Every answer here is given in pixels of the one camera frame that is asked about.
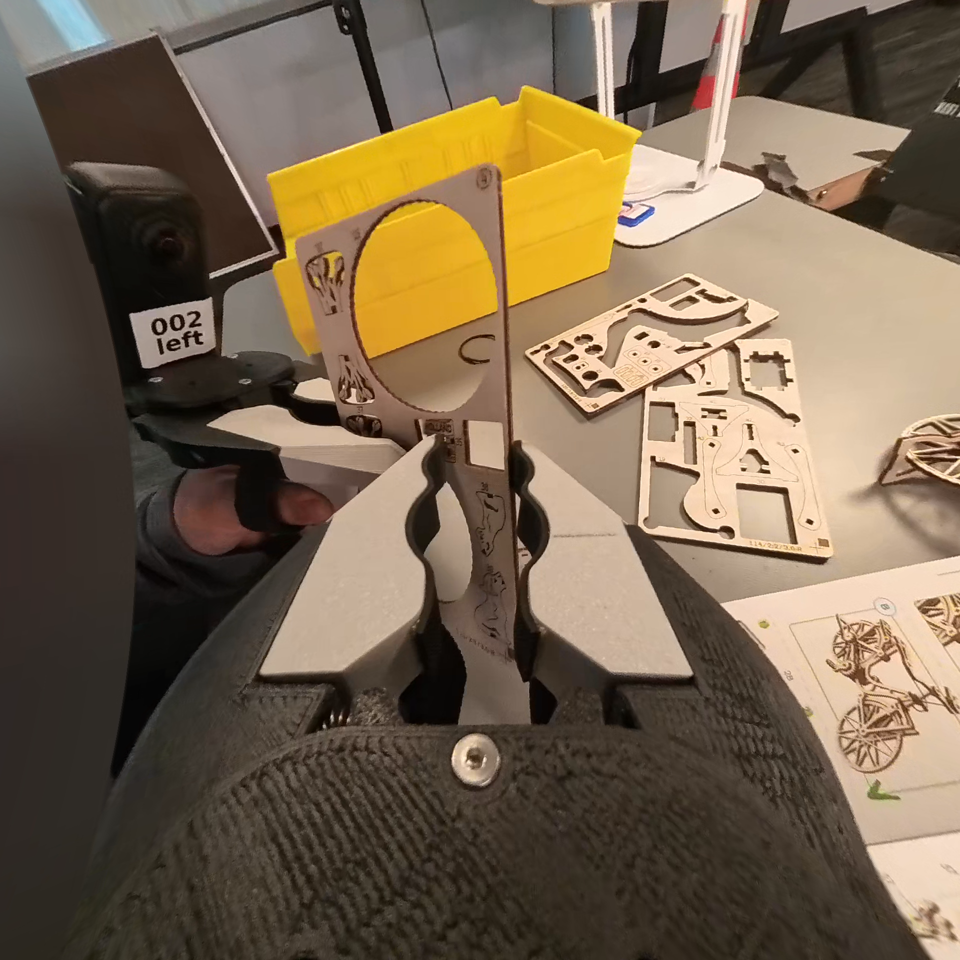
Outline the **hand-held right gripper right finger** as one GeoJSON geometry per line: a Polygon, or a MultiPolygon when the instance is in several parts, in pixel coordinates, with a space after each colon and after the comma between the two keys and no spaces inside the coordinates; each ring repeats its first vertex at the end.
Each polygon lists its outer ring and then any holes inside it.
{"type": "Polygon", "coordinates": [[[684,684],[692,669],[621,516],[534,445],[510,450],[518,582],[514,651],[542,685],[684,684]]]}

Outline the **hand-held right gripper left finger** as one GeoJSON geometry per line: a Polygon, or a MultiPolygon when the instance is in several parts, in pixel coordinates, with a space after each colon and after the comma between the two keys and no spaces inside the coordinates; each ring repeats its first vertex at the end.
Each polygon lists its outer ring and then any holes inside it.
{"type": "Polygon", "coordinates": [[[259,677],[409,685],[436,604],[439,440],[424,438],[339,510],[279,624],[259,677]]]}

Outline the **white stand with base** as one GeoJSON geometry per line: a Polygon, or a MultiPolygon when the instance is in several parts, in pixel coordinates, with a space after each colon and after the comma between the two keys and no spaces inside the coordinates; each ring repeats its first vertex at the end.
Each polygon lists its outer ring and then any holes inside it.
{"type": "Polygon", "coordinates": [[[760,196],[762,183],[749,174],[722,166],[734,81],[740,66],[741,32],[747,1],[723,1],[722,51],[709,109],[697,111],[705,120],[699,161],[636,143],[631,152],[622,203],[642,201],[654,215],[633,228],[616,221],[614,241],[632,249],[661,245],[741,208],[760,196]]]}

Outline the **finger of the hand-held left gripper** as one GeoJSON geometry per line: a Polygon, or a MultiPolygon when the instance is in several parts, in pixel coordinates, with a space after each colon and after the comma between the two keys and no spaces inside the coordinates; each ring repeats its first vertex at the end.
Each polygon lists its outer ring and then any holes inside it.
{"type": "Polygon", "coordinates": [[[316,377],[300,381],[289,390],[288,407],[304,423],[334,423],[335,397],[330,380],[316,377]]]}
{"type": "Polygon", "coordinates": [[[359,436],[339,425],[309,424],[274,405],[229,411],[209,426],[276,449],[286,476],[378,476],[406,454],[390,438],[359,436]]]}

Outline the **wooden spoked wheel assembly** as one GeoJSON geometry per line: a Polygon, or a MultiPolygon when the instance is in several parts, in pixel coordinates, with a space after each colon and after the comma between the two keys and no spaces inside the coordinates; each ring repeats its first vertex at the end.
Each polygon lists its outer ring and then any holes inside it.
{"type": "Polygon", "coordinates": [[[959,487],[959,414],[930,416],[905,428],[878,483],[888,486],[926,479],[959,487]]]}

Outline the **red white striped cone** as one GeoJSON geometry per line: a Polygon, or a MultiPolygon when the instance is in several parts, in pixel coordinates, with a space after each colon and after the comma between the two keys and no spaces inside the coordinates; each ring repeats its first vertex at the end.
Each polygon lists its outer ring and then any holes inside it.
{"type": "MultiPolygon", "coordinates": [[[[714,88],[716,83],[716,76],[718,73],[719,66],[719,57],[722,51],[722,33],[723,33],[723,16],[721,15],[716,30],[712,38],[709,54],[704,62],[702,75],[698,82],[697,88],[694,92],[693,99],[690,104],[690,114],[699,112],[702,110],[708,110],[714,100],[714,88]]],[[[750,7],[747,6],[747,11],[745,13],[745,20],[743,23],[743,28],[741,31],[741,54],[740,62],[742,62],[743,54],[746,52],[746,47],[750,39],[750,30],[752,30],[751,20],[750,20],[750,7]]],[[[731,96],[735,97],[738,95],[738,86],[739,86],[739,77],[740,77],[740,65],[738,63],[737,71],[735,74],[733,89],[731,96]]]]}

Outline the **brown panel board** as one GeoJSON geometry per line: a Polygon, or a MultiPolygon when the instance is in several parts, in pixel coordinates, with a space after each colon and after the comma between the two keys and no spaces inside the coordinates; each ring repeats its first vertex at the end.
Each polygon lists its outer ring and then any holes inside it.
{"type": "Polygon", "coordinates": [[[61,167],[138,164],[183,181],[206,228],[213,281],[266,272],[280,256],[226,146],[166,38],[156,32],[68,54],[28,85],[61,167]]]}

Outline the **paper instruction booklet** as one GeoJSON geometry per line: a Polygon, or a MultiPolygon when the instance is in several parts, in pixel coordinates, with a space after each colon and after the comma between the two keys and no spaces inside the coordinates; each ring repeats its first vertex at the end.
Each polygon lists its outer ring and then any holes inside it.
{"type": "Polygon", "coordinates": [[[959,558],[739,599],[894,904],[930,958],[959,951],[959,558]]]}

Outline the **person's left forearm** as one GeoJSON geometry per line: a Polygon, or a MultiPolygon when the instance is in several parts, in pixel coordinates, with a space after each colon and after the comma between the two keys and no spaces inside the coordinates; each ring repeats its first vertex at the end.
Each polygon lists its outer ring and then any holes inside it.
{"type": "MultiPolygon", "coordinates": [[[[178,481],[187,469],[174,466],[157,446],[130,434],[136,534],[138,507],[154,492],[178,481]]],[[[138,559],[126,681],[110,764],[115,779],[150,716],[175,678],[210,632],[296,543],[272,552],[217,558],[138,559]]]]}

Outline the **wooden sheet with curved cutouts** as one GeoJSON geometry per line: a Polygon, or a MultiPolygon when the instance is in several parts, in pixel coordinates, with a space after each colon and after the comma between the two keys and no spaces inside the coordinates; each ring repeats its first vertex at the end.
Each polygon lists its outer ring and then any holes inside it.
{"type": "Polygon", "coordinates": [[[686,272],[524,355],[590,419],[777,318],[776,309],[686,272]]]}

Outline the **wooden sheet with round holes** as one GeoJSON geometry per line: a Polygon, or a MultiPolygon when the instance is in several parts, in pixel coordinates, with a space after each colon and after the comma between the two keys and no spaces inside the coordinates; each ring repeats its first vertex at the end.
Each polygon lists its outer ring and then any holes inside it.
{"type": "Polygon", "coordinates": [[[442,724],[525,724],[526,686],[514,659],[519,593],[517,503],[509,454],[512,398],[502,177],[485,163],[295,242],[304,278],[318,291],[311,307],[344,426],[396,442],[406,453],[438,439],[438,534],[425,550],[436,604],[416,638],[422,670],[409,684],[342,684],[355,696],[384,688],[402,697],[430,677],[430,693],[455,701],[442,724]],[[467,223],[482,244],[496,294],[496,336],[479,384],[451,409],[402,398],[371,366],[356,318],[356,276],[371,239],[394,213],[435,205],[467,223]]]}

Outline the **person's left hand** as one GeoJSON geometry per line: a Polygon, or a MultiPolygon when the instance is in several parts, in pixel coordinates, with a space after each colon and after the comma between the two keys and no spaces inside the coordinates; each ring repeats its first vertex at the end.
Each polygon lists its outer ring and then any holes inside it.
{"type": "Polygon", "coordinates": [[[188,470],[162,486],[138,507],[138,560],[194,560],[253,552],[275,552],[306,527],[328,522],[330,499],[307,486],[282,481],[273,504],[292,532],[270,534],[247,527],[236,509],[240,470],[236,465],[188,470]]]}

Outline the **wooden sheet with square cutouts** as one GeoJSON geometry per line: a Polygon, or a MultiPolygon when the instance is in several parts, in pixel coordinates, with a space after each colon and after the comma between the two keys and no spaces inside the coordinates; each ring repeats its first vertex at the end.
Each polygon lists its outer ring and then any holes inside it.
{"type": "Polygon", "coordinates": [[[646,391],[637,518],[676,543],[834,556],[790,340],[736,340],[646,391]]]}

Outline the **black metal frame leg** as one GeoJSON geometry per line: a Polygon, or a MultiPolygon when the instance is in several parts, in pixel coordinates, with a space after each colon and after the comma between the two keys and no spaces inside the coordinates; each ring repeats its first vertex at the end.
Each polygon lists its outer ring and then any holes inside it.
{"type": "Polygon", "coordinates": [[[341,34],[352,39],[379,133],[382,135],[389,134],[394,130],[394,124],[380,78],[362,4],[360,1],[333,1],[332,7],[341,34]]]}

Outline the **yellow plastic bin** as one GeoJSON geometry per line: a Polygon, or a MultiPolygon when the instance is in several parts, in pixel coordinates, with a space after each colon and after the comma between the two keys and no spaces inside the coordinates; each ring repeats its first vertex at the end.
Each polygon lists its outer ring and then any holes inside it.
{"type": "MultiPolygon", "coordinates": [[[[294,337],[322,351],[295,242],[354,214],[483,163],[502,174],[509,306],[605,272],[640,133],[576,102],[524,86],[268,174],[286,246],[272,267],[294,337]]],[[[393,214],[357,277],[357,319],[371,357],[492,314],[483,247],[450,211],[393,214]]]]}

